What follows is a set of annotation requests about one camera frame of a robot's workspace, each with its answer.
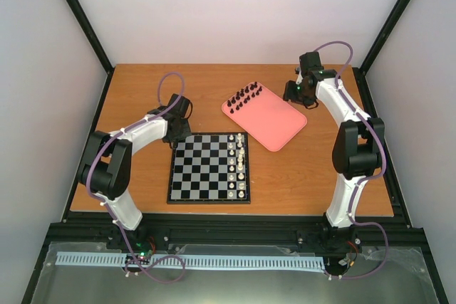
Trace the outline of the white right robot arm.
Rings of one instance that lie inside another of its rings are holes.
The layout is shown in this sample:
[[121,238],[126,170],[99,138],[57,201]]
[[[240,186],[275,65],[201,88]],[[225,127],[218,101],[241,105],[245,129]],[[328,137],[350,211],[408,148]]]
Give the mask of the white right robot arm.
[[385,125],[372,118],[349,95],[334,69],[325,69],[317,51],[299,57],[297,79],[287,82],[283,99],[314,109],[325,105],[338,126],[332,151],[337,173],[333,199],[326,211],[328,224],[344,229],[355,221],[356,208],[368,180],[385,171]]

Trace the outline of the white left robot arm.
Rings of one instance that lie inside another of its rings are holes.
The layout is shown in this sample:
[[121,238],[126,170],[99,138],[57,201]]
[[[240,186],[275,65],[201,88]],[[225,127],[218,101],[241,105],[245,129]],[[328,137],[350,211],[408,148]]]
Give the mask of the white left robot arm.
[[112,132],[95,131],[88,138],[76,179],[125,229],[123,240],[131,248],[142,248],[148,240],[147,229],[139,225],[143,215],[128,191],[133,155],[158,140],[173,147],[189,137],[192,109],[189,99],[174,94],[166,106],[138,122]]

